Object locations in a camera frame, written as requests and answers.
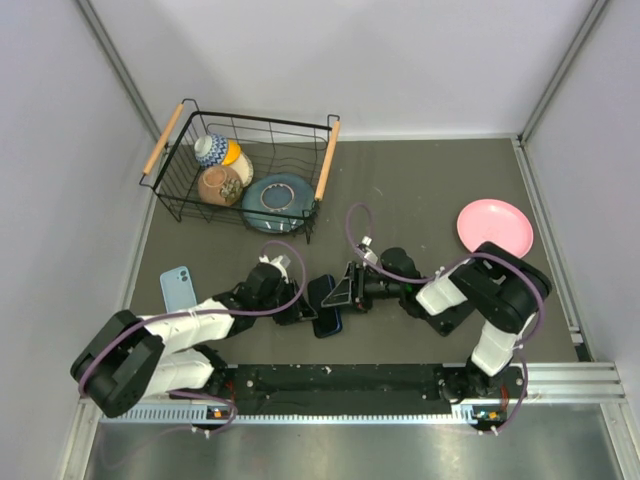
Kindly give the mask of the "blue smartphone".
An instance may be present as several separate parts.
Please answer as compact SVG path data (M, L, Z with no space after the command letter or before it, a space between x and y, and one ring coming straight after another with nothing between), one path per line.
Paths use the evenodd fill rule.
M316 338L324 339L342 331L343 324L340 309L337 307L323 307L322 301L335 287L334 277L325 274L311 280L307 285L309 304L317 317L312 320L313 332Z

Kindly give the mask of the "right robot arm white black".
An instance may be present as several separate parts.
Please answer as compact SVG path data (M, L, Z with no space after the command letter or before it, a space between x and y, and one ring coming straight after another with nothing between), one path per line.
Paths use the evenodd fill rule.
M529 324L543 312L552 291L549 278L489 241L431 278L421 275L404 249L393 247L376 255L369 243L364 238L357 245L359 261L348 264L322 307L366 313L376 299L395 299L409 316L425 321L442 337L478 313L484 320L478 343L461 371L440 380L440 394L459 403L498 389Z

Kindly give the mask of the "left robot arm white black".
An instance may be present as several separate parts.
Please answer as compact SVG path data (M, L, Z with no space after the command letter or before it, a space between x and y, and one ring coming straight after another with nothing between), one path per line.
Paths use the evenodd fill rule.
M109 418L154 395L220 394L226 364L210 342L236 336L260 317L289 326L317 316L284 261L261 258L245 281L194 307L156 316L129 310L113 314L72 363L70 374L80 393Z

